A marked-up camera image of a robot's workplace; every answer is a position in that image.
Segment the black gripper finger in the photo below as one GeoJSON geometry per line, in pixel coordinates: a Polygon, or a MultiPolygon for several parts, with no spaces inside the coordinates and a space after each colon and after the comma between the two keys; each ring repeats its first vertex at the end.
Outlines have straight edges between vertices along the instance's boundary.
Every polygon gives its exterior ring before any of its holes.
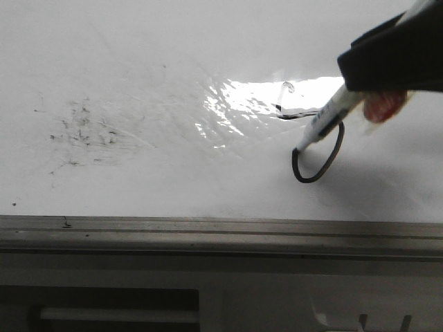
{"type": "Polygon", "coordinates": [[[442,2],[420,1],[369,30],[338,57],[351,91],[442,91],[442,2]]]}

